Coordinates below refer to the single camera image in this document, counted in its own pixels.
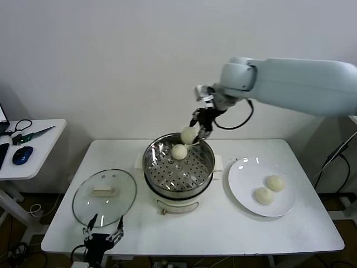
floor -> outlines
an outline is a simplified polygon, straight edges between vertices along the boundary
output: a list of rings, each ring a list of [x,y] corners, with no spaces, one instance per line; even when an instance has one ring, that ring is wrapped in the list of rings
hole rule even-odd
[[[35,203],[40,203],[42,205],[42,209],[47,212],[49,211],[54,203],[56,197],[26,197],[25,201],[21,204],[26,210],[30,209],[30,206]],[[338,201],[338,199],[330,199],[325,203],[325,206],[328,210],[340,210],[342,208],[342,204]],[[42,224],[49,224],[55,214],[56,209],[52,211],[49,215],[41,218]],[[322,253],[319,254],[318,257],[320,260],[313,256],[309,258],[307,261],[302,263],[298,268],[324,268],[326,267],[322,262],[326,262],[330,267],[331,263],[336,260],[346,261],[355,266],[357,266],[357,228],[352,221],[336,221],[335,222],[340,234],[342,235],[345,241],[345,249],[340,252],[334,253]],[[25,231],[25,227],[18,222],[16,219],[12,219],[8,216],[4,223],[0,226],[0,268],[10,267],[8,263],[3,263],[6,260],[7,256],[4,253],[7,252],[8,248],[12,248],[16,243],[21,240],[21,237]],[[31,246],[29,251],[41,252],[40,243],[42,240],[42,236],[36,236],[31,241]],[[70,268],[71,262],[70,259],[65,255],[59,254],[46,254],[47,255],[47,268]],[[286,256],[278,256],[276,257],[276,261],[282,261]],[[159,261],[159,260],[169,260],[169,261],[182,261],[187,263],[187,267],[193,267],[198,261],[202,260],[200,257],[136,257],[132,261],[121,261],[121,264],[117,264],[116,260],[109,260],[107,263],[107,268],[134,268],[134,267],[142,267],[142,268],[150,268],[151,262]],[[223,260],[222,257],[208,257],[204,258],[198,265],[195,267],[210,267],[214,263]],[[42,254],[34,253],[28,256],[27,259],[21,263],[18,268],[42,268],[45,264],[45,257]],[[219,264],[215,265],[214,268],[227,268],[227,267],[261,267],[268,268],[269,263],[267,257],[264,256],[252,256],[252,257],[228,257],[223,260]],[[338,264],[334,266],[334,268],[344,268],[350,267],[345,264]]]

computer mouse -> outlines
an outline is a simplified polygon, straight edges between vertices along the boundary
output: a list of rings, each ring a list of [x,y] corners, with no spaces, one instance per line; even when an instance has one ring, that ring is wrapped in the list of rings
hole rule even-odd
[[[22,165],[27,162],[33,152],[33,147],[24,146],[23,148],[18,149],[12,157],[12,162],[15,165]]]

robotic hand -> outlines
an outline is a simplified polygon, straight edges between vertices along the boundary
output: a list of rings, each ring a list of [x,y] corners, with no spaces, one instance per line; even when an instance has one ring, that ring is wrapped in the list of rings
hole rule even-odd
[[[84,262],[75,262],[72,268],[102,268],[102,262],[105,251],[111,250],[124,236],[123,216],[120,218],[118,227],[113,233],[91,233],[94,223],[97,220],[98,214],[88,223],[88,226],[83,228],[84,245],[76,247],[71,254],[73,260],[74,251],[79,247],[85,247],[88,251],[84,256]]]
[[[195,88],[204,108],[193,113],[190,126],[200,131],[195,142],[208,138],[215,119],[238,101],[252,101],[315,116],[357,115],[357,68],[348,63],[324,60],[232,58],[222,69],[220,82]],[[248,119],[234,128],[245,124]]]

white wall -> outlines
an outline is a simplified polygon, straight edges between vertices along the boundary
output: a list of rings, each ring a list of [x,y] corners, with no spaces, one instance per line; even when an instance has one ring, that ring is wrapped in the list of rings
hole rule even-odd
[[[67,119],[72,163],[94,138],[179,131],[198,105],[193,87],[217,81],[231,56],[357,61],[356,9],[353,0],[0,0],[2,102],[12,118]],[[255,107],[248,125],[212,137],[288,138],[315,119]],[[219,122],[248,113],[239,104]]]

table leg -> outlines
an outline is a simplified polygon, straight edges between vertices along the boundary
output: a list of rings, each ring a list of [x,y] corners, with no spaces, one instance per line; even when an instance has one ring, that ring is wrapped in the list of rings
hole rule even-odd
[[[276,267],[276,266],[275,266],[274,256],[269,255],[269,256],[268,256],[268,261],[269,261],[269,267],[270,267],[270,268],[275,268],[275,267]]]
[[[108,262],[108,255],[104,255],[103,259],[102,259],[101,266],[102,267],[106,267],[107,266],[107,262]]]
[[[0,207],[27,227],[22,237],[22,242],[29,243],[32,236],[44,235],[49,227],[48,225],[41,225],[40,218],[35,218],[27,213],[26,210],[3,190],[0,190]]]
[[[18,192],[10,181],[5,182],[5,191],[12,196],[18,202],[23,202],[24,197]]]
[[[351,203],[346,197],[341,197],[340,201],[345,206],[345,209],[339,211],[328,211],[331,219],[333,221],[350,219],[357,226],[357,201]]]
[[[1,216],[0,216],[0,226],[2,225],[2,223],[5,221],[6,217],[7,217],[8,213],[6,211],[4,211]]]

